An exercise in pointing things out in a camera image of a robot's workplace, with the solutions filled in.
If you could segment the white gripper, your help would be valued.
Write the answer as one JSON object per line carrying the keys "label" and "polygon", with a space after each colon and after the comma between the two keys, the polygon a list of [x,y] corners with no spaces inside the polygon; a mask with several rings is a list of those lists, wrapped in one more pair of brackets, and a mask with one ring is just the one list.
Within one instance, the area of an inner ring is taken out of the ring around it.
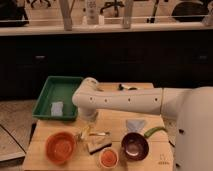
{"label": "white gripper", "polygon": [[[78,114],[83,120],[85,120],[87,122],[94,122],[98,116],[98,111],[92,110],[92,109],[79,108]],[[84,128],[82,128],[78,135],[79,139],[84,140],[85,137],[90,133],[90,131],[93,127],[94,127],[94,125],[92,123],[89,123]]]}

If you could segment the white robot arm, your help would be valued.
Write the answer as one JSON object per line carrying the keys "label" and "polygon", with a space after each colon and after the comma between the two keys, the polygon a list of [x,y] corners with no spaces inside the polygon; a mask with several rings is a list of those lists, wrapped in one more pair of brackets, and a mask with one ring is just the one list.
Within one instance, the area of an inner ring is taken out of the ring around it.
{"label": "white robot arm", "polygon": [[102,91],[96,79],[87,77],[72,102],[87,120],[98,109],[175,118],[173,171],[213,171],[213,87]]}

